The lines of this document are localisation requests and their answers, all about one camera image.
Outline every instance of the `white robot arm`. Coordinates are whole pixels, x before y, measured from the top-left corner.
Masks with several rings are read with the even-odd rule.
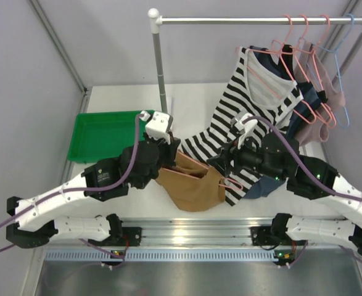
[[[256,119],[274,131],[262,139],[259,147],[244,136],[254,128]],[[220,155],[207,161],[223,176],[227,177],[231,170],[238,173],[245,169],[276,180],[287,180],[288,191],[324,204],[347,219],[312,220],[280,213],[271,226],[251,228],[253,243],[290,245],[292,241],[311,240],[341,245],[362,255],[362,192],[323,160],[299,155],[298,142],[281,136],[264,118],[241,114],[234,119],[234,126],[241,131],[240,137],[225,144]]]
[[[44,194],[30,199],[9,198],[7,212],[15,217],[15,223],[7,227],[7,240],[21,248],[33,248],[60,239],[102,242],[121,238],[121,221],[115,214],[96,218],[73,216],[81,205],[127,195],[129,185],[145,188],[158,176],[163,165],[174,164],[180,140],[175,139],[170,131],[173,118],[162,112],[151,115],[145,111],[141,112],[140,118],[148,121],[145,141],[138,143],[130,170],[133,147],[125,148],[119,157],[98,161]]]

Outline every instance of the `black and white striped shirt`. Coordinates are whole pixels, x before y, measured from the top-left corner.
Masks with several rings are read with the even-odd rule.
[[[278,99],[267,86],[281,99]],[[236,69],[216,106],[210,126],[205,131],[182,140],[180,149],[190,157],[205,163],[208,158],[218,154],[224,143],[238,137],[234,129],[231,129],[230,121],[243,110],[269,120],[285,133],[291,111],[302,99],[295,81],[284,80],[271,73],[259,63],[252,51],[240,47]],[[260,145],[268,132],[269,128],[258,122],[251,137]],[[227,203],[235,205],[260,177],[259,174],[245,170],[238,175],[231,174],[230,178],[241,183],[244,190],[226,188]],[[227,181],[225,184],[234,187]]]

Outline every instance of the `plastic hanger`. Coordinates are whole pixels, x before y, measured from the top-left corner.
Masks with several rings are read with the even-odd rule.
[[[339,84],[340,84],[340,89],[343,92],[343,87],[342,87],[342,79],[341,79],[341,73],[340,73],[340,66],[339,66],[339,60],[338,60],[338,51],[342,45],[342,43],[345,41],[345,39],[348,37],[349,33],[353,30],[353,26],[355,24],[355,17],[353,16],[353,14],[347,14],[347,17],[350,17],[352,20],[351,23],[351,27],[349,28],[349,30],[346,32],[346,34],[344,35],[344,37],[341,39],[341,41],[338,43],[338,45],[333,49],[326,49],[320,45],[317,44],[317,46],[327,52],[330,52],[331,54],[334,54],[334,59],[335,59],[335,66],[337,67],[337,77],[339,79]],[[348,109],[346,108],[346,106],[343,106],[343,110],[345,112],[345,116],[347,118],[347,124],[343,125],[342,122],[340,121],[340,119],[338,118],[338,116],[336,114],[334,114],[335,118],[337,119],[337,122],[339,124],[339,126],[343,129],[348,128],[350,126],[350,119],[349,119],[349,114],[348,114]]]
[[[292,30],[293,30],[293,22],[292,22],[292,18],[289,16],[289,15],[285,15],[285,17],[287,17],[289,19],[289,22],[290,22],[290,28],[289,28],[289,32],[287,33],[286,37],[285,37],[285,40],[283,43],[281,43],[281,48],[279,49],[279,51],[273,51],[273,50],[268,50],[268,51],[260,51],[258,49],[249,49],[250,51],[253,51],[253,52],[261,52],[261,53],[264,53],[264,54],[276,54],[278,57],[279,57],[279,60],[282,62],[287,74],[289,75],[290,79],[292,81],[295,81],[294,80],[294,77],[293,75],[291,74],[289,68],[287,67],[283,57],[282,57],[282,49],[283,47],[285,46],[285,43],[287,42],[287,40],[289,39],[289,36],[290,34],[292,33]],[[281,100],[282,98],[280,96],[278,96],[278,94],[276,92],[274,92],[248,65],[247,65],[247,69],[256,77],[258,78],[258,80],[260,82],[262,82],[267,88],[268,90],[274,95],[276,96],[279,100]],[[310,110],[312,116],[314,117],[314,119],[312,121],[309,121],[307,118],[305,118],[303,115],[301,115],[300,113],[298,113],[296,110],[293,109],[293,112],[296,113],[302,120],[304,120],[307,124],[309,125],[312,125],[317,117],[316,117],[316,114],[314,113],[314,110],[311,108],[311,106],[309,105],[309,103],[305,102],[304,100],[301,100],[301,103],[305,104],[307,106],[307,108]]]
[[[188,158],[189,160],[191,160],[192,162],[194,162],[196,165],[199,165],[200,167],[205,168],[205,169],[209,169],[208,165],[204,165],[203,163],[197,162],[196,160],[194,160],[193,158],[187,156],[186,154],[184,154],[182,152],[179,152],[179,153],[182,154],[184,157]],[[180,171],[173,171],[173,170],[171,170],[169,168],[162,168],[162,169],[165,170],[165,171],[170,171],[170,172],[175,173],[175,174],[183,175],[183,176],[188,177],[188,178],[200,179],[200,178],[195,177],[195,176],[191,176],[191,175],[181,173]],[[221,186],[221,187],[232,189],[232,190],[243,190],[244,189],[244,187],[243,187],[243,185],[241,183],[238,183],[236,180],[234,180],[232,178],[224,178],[224,177],[222,177],[221,179],[227,180],[227,181],[239,186],[239,187],[231,187],[231,186],[227,186],[227,185],[224,185],[224,184],[219,184],[219,186]]]
[[[316,49],[313,49],[313,50],[311,50],[311,51],[304,51],[303,49],[300,49],[300,43],[301,43],[302,40],[305,40],[304,36],[306,35],[306,33],[307,33],[307,31],[308,31],[308,26],[309,26],[309,24],[308,24],[308,18],[307,18],[306,15],[301,14],[301,15],[299,15],[299,16],[301,16],[301,17],[303,17],[303,18],[305,19],[306,28],[305,28],[305,30],[304,30],[304,32],[303,32],[303,35],[298,39],[298,42],[297,42],[296,47],[291,46],[290,48],[292,48],[292,49],[294,50],[294,57],[295,57],[295,59],[296,59],[296,61],[297,61],[297,63],[298,63],[298,67],[299,67],[299,69],[302,71],[303,76],[305,77],[305,79],[307,80],[307,82],[310,82],[310,79],[307,77],[306,73],[304,72],[303,67],[300,65],[300,62],[298,61],[298,58],[297,58],[296,53],[297,53],[297,51],[300,51],[300,52],[304,52],[304,53],[306,53],[306,54],[312,54],[312,55],[313,55],[315,70],[316,70],[316,72],[317,72],[317,74],[318,74],[318,77],[319,77],[318,80],[319,80],[319,83],[320,83],[321,88],[322,88],[322,90],[323,90],[323,84],[322,84],[322,81],[321,81],[321,79],[320,79],[319,72],[318,72],[318,68],[317,68],[316,62],[315,62],[315,51],[314,51],[314,50],[316,50]],[[326,16],[326,15],[321,15],[321,16],[325,16],[325,18],[327,19],[327,24],[328,24],[328,26],[327,26],[326,31],[323,33],[321,39],[317,42],[317,44],[320,44],[320,43],[326,38],[326,35],[329,33],[329,30],[330,30],[330,18],[329,18],[328,16]],[[273,45],[274,42],[280,43],[278,40],[273,40],[273,42],[271,43],[271,45]],[[326,103],[321,103],[321,107],[327,112],[327,114],[329,115],[329,119],[328,119],[328,121],[326,121],[326,120],[322,117],[322,115],[319,114],[319,112],[318,112],[317,110],[314,111],[314,114],[316,115],[316,117],[317,117],[321,122],[323,122],[325,125],[327,125],[328,127],[330,127],[330,128],[335,127],[336,124],[337,124],[337,121],[336,121],[336,119],[335,119],[335,116],[334,116],[334,114],[333,114],[330,106],[327,105]]]

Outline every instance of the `white table surface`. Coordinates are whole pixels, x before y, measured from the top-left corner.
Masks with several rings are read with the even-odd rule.
[[[166,84],[167,94],[174,98],[173,132],[177,138],[186,138],[204,130],[210,123],[213,111],[220,99],[226,84]],[[114,112],[154,109],[160,110],[158,86],[95,86],[93,87],[87,112]],[[310,156],[323,157],[318,143],[309,145],[305,151]],[[81,173],[90,164],[74,164],[72,176]],[[128,196],[118,197],[104,203],[97,202],[94,207],[79,208],[79,216],[92,217],[116,213],[122,218],[258,218],[272,217],[277,213],[313,217],[334,217],[338,213],[297,197],[286,191],[283,185],[267,198],[257,200],[241,200],[231,207],[226,202],[206,212],[189,213],[179,210],[170,197],[154,180],[144,190],[131,188]]]

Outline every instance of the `clothes rack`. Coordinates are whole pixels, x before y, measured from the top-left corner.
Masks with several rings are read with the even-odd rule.
[[[160,26],[162,25],[290,25],[287,17],[163,17],[157,9],[148,11],[150,18],[150,30],[154,40],[154,51],[157,67],[157,79],[160,93],[160,103],[163,112],[167,110],[167,96],[165,91],[165,81],[163,74],[162,50],[160,47]],[[308,17],[309,25],[327,25],[324,17]],[[306,21],[303,17],[292,17],[293,25],[305,25]],[[352,19],[350,17],[331,17],[330,23],[333,25],[350,25]],[[362,25],[362,17],[355,17],[355,25]],[[343,75],[351,64],[356,53],[362,46],[362,31],[356,39],[344,62],[340,67],[340,74]],[[338,77],[334,77],[333,84],[336,84]]]

